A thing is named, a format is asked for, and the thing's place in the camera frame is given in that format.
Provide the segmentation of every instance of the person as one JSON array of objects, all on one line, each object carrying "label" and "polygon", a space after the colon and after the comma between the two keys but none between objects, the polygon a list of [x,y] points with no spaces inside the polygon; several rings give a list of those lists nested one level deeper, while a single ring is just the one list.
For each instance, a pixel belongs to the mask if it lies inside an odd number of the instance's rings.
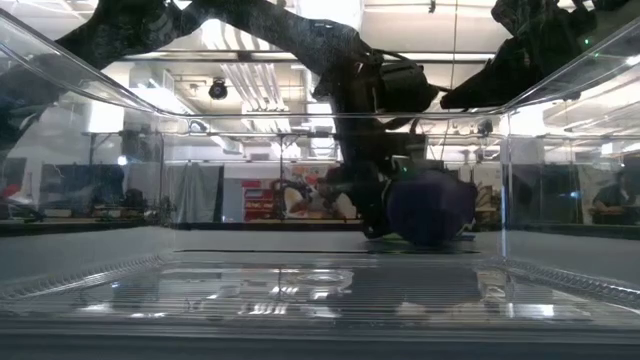
[{"label": "person", "polygon": [[634,225],[636,193],[631,178],[624,170],[616,174],[613,185],[602,188],[593,199],[593,222],[602,225]]}]

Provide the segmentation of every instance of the gray curtain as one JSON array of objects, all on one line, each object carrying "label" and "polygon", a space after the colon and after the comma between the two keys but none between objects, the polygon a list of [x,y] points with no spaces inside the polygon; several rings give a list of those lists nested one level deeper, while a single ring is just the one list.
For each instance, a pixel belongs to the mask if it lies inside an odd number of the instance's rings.
[{"label": "gray curtain", "polygon": [[222,215],[224,222],[244,222],[245,179],[224,179],[224,201]]},{"label": "gray curtain", "polygon": [[129,164],[125,168],[125,173],[125,190],[138,189],[142,191],[149,205],[154,205],[158,202],[160,192],[159,163]]},{"label": "gray curtain", "polygon": [[213,222],[220,166],[187,163],[165,167],[163,194],[176,207],[174,223]]}]

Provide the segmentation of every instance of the security camera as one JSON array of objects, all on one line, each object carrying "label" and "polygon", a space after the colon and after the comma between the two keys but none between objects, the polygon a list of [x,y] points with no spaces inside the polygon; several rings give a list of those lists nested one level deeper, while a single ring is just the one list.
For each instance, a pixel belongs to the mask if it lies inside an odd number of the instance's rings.
[{"label": "security camera", "polygon": [[228,94],[225,80],[222,78],[213,79],[213,85],[211,85],[209,89],[209,96],[211,96],[213,100],[224,100]]},{"label": "security camera", "polygon": [[493,122],[491,119],[482,120],[478,124],[478,134],[483,137],[489,136],[493,132]]}]

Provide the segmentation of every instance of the clear plastic box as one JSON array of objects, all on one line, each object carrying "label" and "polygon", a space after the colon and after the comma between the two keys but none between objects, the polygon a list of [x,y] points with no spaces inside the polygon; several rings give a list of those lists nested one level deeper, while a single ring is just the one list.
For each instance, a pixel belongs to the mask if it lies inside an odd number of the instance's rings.
[{"label": "clear plastic box", "polygon": [[[474,232],[421,254],[342,231],[355,214],[305,232],[286,229],[295,217],[260,215],[276,206],[262,181],[317,177],[341,160],[334,134],[278,121],[335,114],[181,114],[167,89],[152,104],[2,12],[0,60],[64,91],[7,117],[26,130],[2,149],[4,178],[19,186],[0,224],[0,332],[637,344],[640,202],[624,213],[596,202],[622,170],[638,189],[639,26],[507,106],[412,114],[418,131],[444,130],[418,156],[480,193]],[[323,155],[293,148],[303,141]],[[273,176],[252,177],[259,168]],[[97,196],[135,205],[95,206]]]}]

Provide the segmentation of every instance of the pipe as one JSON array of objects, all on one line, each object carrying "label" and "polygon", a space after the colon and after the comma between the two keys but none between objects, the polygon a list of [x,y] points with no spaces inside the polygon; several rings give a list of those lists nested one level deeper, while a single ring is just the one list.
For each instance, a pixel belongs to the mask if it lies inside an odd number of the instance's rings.
[{"label": "pipe", "polygon": [[278,107],[281,109],[284,109],[285,105],[284,105],[284,101],[282,100],[282,94],[280,93],[280,87],[278,86],[278,78],[276,77],[276,68],[273,64],[266,64],[265,66],[269,70],[267,72],[267,75],[269,75],[271,84],[273,85],[273,91],[274,91],[276,101],[278,101]]},{"label": "pipe", "polygon": [[249,69],[249,67],[246,64],[239,64],[238,67],[240,68],[240,71],[243,74],[244,79],[247,81],[247,84],[249,85],[249,90],[251,91],[251,95],[258,102],[258,104],[260,104],[260,109],[267,110],[267,103],[262,98],[262,92],[258,87],[258,83],[256,82],[256,79],[253,77],[253,73],[251,72],[251,69]]},{"label": "pipe", "polygon": [[267,78],[267,69],[264,64],[254,65],[256,72],[258,73],[258,77],[260,77],[260,82],[262,82],[262,86],[264,87],[265,92],[267,93],[267,97],[269,98],[269,102],[273,106],[278,106],[278,102],[276,100],[274,90],[271,88],[271,84],[269,84],[269,79]]},{"label": "pipe", "polygon": [[237,64],[230,64],[225,66],[228,67],[226,76],[231,79],[231,82],[236,86],[236,89],[242,89],[242,100],[251,105],[252,109],[260,109],[260,104],[252,98],[249,86],[244,82],[242,75],[237,68]]}]

